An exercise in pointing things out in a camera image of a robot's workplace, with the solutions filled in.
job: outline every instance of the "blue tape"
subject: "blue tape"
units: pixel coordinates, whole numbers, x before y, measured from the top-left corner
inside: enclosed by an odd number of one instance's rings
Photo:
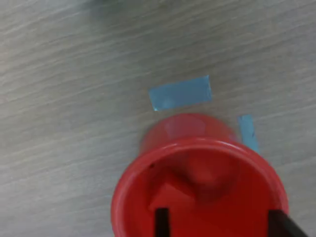
[[[161,85],[149,91],[155,111],[211,101],[209,76]]]
[[[241,138],[244,145],[259,153],[259,146],[255,135],[255,128],[251,115],[243,115],[238,117],[241,131]]]

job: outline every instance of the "red container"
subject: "red container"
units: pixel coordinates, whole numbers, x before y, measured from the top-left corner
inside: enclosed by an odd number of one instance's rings
[[[219,120],[180,114],[155,125],[112,200],[116,237],[153,237],[168,207],[172,237],[265,237],[268,210],[288,213],[283,184]]]

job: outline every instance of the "blue tape strip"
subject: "blue tape strip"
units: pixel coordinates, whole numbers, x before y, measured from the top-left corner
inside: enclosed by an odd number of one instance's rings
[[[241,130],[241,138],[243,144],[250,149],[259,153],[259,146],[255,135],[255,128],[251,115],[243,115],[238,117],[238,122]]]
[[[149,91],[155,111],[211,101],[209,76],[161,85]]]

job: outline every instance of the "red cup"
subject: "red cup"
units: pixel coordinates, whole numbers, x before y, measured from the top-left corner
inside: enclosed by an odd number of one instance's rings
[[[155,209],[172,237],[265,237],[268,210],[288,213],[283,184],[219,120],[180,114],[156,124],[120,178],[111,207],[116,237],[153,237]]]

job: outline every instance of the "red plastic cup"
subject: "red plastic cup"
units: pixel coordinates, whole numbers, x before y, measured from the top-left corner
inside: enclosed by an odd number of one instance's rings
[[[180,114],[155,125],[112,200],[116,237],[153,237],[157,208],[172,237],[265,237],[268,210],[288,213],[283,184],[219,120]]]

